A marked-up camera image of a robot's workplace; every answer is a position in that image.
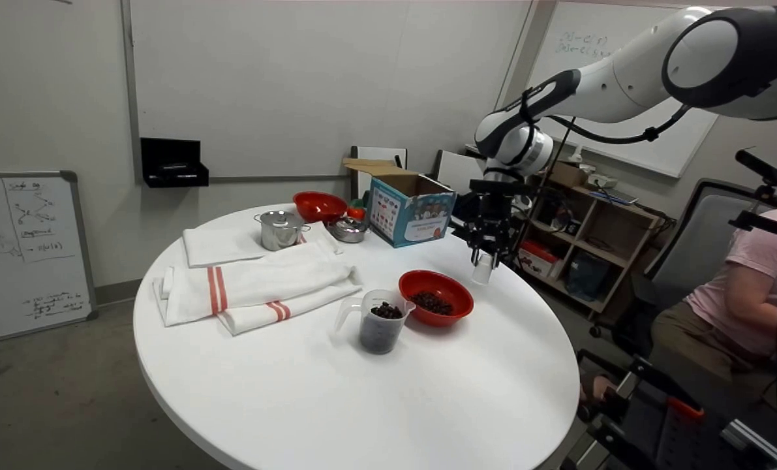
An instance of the pink t-shirt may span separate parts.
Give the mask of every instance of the pink t-shirt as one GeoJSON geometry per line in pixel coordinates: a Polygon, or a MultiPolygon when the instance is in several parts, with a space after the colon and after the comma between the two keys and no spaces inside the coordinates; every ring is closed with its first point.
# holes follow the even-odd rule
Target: pink t-shirt
{"type": "MultiPolygon", "coordinates": [[[[762,217],[777,221],[777,209],[765,212],[762,217]]],[[[755,354],[771,355],[774,351],[774,336],[758,331],[749,324],[735,318],[725,307],[725,280],[734,264],[740,264],[774,278],[774,285],[768,292],[767,303],[777,304],[777,235],[758,228],[746,232],[737,230],[731,240],[731,252],[725,265],[709,283],[699,286],[684,301],[693,312],[722,331],[735,343],[755,354]]]]}

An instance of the man's arm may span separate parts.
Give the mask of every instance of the man's arm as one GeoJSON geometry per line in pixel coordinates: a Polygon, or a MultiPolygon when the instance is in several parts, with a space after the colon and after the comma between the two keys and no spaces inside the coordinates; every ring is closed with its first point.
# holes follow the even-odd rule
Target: man's arm
{"type": "Polygon", "coordinates": [[[736,318],[756,330],[775,334],[777,306],[766,302],[773,284],[773,277],[767,274],[733,265],[727,273],[725,306],[736,318]]]}

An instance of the cardboard box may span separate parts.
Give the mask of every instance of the cardboard box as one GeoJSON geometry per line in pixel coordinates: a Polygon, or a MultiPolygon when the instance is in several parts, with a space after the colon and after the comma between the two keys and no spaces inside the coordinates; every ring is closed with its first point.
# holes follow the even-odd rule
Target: cardboard box
{"type": "Polygon", "coordinates": [[[532,240],[525,240],[519,246],[519,264],[522,270],[529,270],[543,277],[556,277],[562,269],[562,260],[532,240]]]}
{"type": "Polygon", "coordinates": [[[566,185],[566,187],[578,187],[583,185],[588,175],[576,166],[570,164],[557,163],[553,166],[553,173],[550,174],[550,181],[566,185]]]}
{"type": "Polygon", "coordinates": [[[368,221],[392,247],[446,235],[455,191],[392,161],[345,158],[344,166],[371,175],[368,221]]]}

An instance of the round white table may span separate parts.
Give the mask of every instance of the round white table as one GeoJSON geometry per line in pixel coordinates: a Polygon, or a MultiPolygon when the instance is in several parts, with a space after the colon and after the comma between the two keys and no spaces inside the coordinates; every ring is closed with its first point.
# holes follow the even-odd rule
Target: round white table
{"type": "MultiPolygon", "coordinates": [[[[263,206],[206,228],[257,229],[263,206]]],[[[138,289],[134,336],[150,391],[176,426],[233,469],[533,468],[561,443],[579,398],[579,371],[562,325],[542,298],[501,266],[470,280],[452,235],[392,249],[375,233],[344,244],[371,289],[396,289],[409,270],[433,270],[472,293],[475,309],[451,328],[409,318],[394,351],[367,354],[350,318],[331,338],[340,301],[232,337],[218,319],[165,328],[151,288],[186,263],[181,240],[138,289]]]]}

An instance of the white kitchen towel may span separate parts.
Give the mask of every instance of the white kitchen towel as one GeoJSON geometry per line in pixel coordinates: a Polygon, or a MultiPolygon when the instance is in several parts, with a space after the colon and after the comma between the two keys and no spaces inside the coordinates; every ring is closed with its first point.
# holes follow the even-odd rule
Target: white kitchen towel
{"type": "Polygon", "coordinates": [[[236,336],[245,331],[285,321],[302,315],[302,313],[318,309],[318,307],[326,306],[326,304],[353,294],[359,289],[362,289],[362,282],[354,268],[350,271],[350,276],[323,289],[287,298],[287,300],[275,300],[263,305],[227,309],[225,312],[218,313],[217,318],[221,319],[232,336],[236,336]]]}
{"type": "MultiPolygon", "coordinates": [[[[329,234],[323,223],[311,223],[309,226],[310,230],[299,236],[299,243],[323,241],[336,254],[341,253],[341,245],[329,234]]],[[[260,246],[260,225],[251,228],[191,228],[183,230],[182,240],[189,268],[259,259],[274,253],[260,246]]]]}
{"type": "Polygon", "coordinates": [[[254,261],[173,268],[166,271],[160,294],[168,297],[165,326],[196,321],[230,307],[287,300],[346,279],[353,270],[325,243],[296,245],[254,261]]]}

